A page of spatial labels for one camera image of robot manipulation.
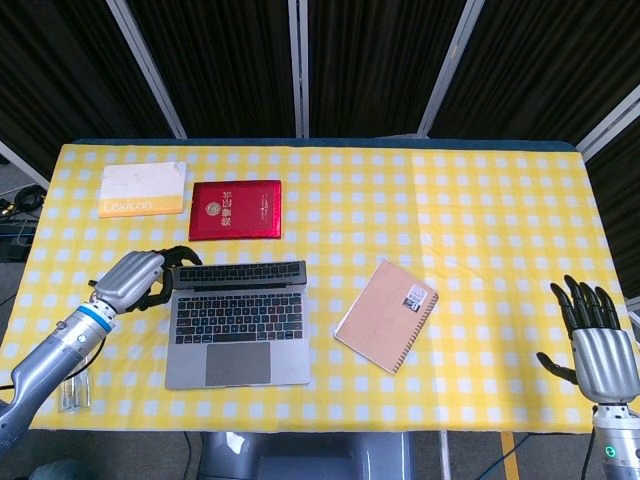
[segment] robotic arm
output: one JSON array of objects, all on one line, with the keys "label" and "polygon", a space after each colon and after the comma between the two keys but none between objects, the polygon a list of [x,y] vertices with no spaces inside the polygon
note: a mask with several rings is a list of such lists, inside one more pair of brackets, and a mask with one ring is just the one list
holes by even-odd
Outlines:
[{"label": "robotic arm", "polygon": [[561,367],[542,352],[538,360],[597,404],[593,426],[606,478],[640,479],[640,416],[627,406],[640,395],[640,378],[629,337],[620,330],[607,292],[600,287],[594,291],[568,275],[565,282],[573,302],[555,283],[551,290],[560,304],[576,368]]},{"label": "robotic arm", "polygon": [[[15,394],[11,403],[0,401],[0,456],[22,438],[38,408],[115,325],[116,315],[167,303],[173,291],[170,267],[182,260],[201,265],[188,247],[174,247],[125,255],[94,287],[89,301],[80,305],[11,372]],[[161,279],[162,289],[151,294]]]}]

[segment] yellow book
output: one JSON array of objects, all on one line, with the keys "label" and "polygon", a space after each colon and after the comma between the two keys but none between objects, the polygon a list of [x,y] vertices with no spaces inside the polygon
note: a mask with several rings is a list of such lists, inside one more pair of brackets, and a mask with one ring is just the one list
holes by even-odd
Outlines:
[{"label": "yellow book", "polygon": [[182,212],[186,169],[184,162],[106,166],[98,215],[133,217]]}]

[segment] black curtain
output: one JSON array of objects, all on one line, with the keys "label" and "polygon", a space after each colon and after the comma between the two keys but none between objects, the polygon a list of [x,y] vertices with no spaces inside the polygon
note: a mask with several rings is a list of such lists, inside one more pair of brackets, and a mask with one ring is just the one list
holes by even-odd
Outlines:
[{"label": "black curtain", "polygon": [[309,0],[312,137],[416,133],[464,0]]},{"label": "black curtain", "polygon": [[294,137],[287,0],[129,0],[190,137]]},{"label": "black curtain", "polygon": [[587,162],[587,171],[622,293],[640,296],[640,118]]},{"label": "black curtain", "polygon": [[432,138],[578,143],[640,83],[640,5],[489,0]]},{"label": "black curtain", "polygon": [[0,45],[0,140],[43,176],[80,137],[171,136],[106,2],[1,2]]}]

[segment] yellow checkered tablecloth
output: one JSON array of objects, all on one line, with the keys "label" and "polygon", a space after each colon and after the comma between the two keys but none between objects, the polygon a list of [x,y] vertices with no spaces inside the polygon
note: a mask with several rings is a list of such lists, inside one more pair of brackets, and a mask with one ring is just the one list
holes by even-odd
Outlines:
[{"label": "yellow checkered tablecloth", "polygon": [[[105,165],[185,161],[179,215],[99,219]],[[578,389],[535,359],[572,364],[550,281],[607,289],[628,327],[578,153],[377,148],[67,145],[0,349],[0,382],[130,250],[187,244],[193,182],[281,179],[280,240],[195,242],[205,263],[306,259],[306,386],[169,391],[169,308],[122,315],[90,368],[92,404],[33,427],[195,430],[587,431]],[[396,376],[334,340],[381,258],[440,301]]]}]

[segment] red booklet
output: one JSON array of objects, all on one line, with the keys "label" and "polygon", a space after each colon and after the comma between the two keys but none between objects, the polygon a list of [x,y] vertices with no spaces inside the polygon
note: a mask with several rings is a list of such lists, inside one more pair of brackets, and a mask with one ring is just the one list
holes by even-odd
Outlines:
[{"label": "red booklet", "polygon": [[189,240],[280,238],[280,180],[193,186]]}]

